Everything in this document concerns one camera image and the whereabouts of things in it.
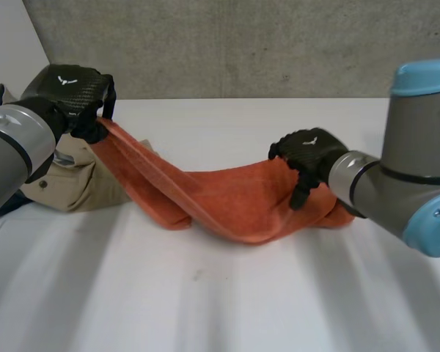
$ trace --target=orange towel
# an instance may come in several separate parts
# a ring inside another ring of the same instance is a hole
[[[325,184],[305,206],[289,209],[296,171],[280,160],[214,172],[184,172],[110,120],[109,136],[92,145],[129,197],[161,226],[185,229],[191,219],[232,241],[262,244],[308,226],[339,227],[353,216]]]

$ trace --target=white table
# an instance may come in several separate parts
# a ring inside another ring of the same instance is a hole
[[[386,107],[126,100],[114,119],[182,169],[214,170],[315,126],[379,155]],[[364,220],[252,248],[164,230],[132,203],[74,215],[30,205],[0,219],[2,351],[439,352],[440,259]]]

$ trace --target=beige cloth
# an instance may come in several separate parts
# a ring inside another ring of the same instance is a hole
[[[13,101],[6,91],[3,102]],[[152,149],[148,141],[142,144]],[[65,134],[56,149],[47,175],[21,187],[26,197],[65,212],[94,210],[130,201],[124,188],[85,141]]]

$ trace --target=light blue joint cap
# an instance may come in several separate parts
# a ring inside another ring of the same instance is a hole
[[[391,95],[415,97],[440,93],[440,59],[410,62],[399,67]]]
[[[440,257],[440,195],[414,213],[404,229],[403,241],[430,257]]]

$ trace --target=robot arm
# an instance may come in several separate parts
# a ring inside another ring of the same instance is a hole
[[[350,212],[440,257],[440,60],[397,70],[381,159],[347,150],[319,128],[287,135],[271,146],[275,156],[305,179],[292,208],[323,181]]]
[[[88,143],[106,137],[97,110],[111,118],[116,100],[109,75],[76,65],[49,65],[21,100],[0,106],[0,207],[49,169],[63,133]]]

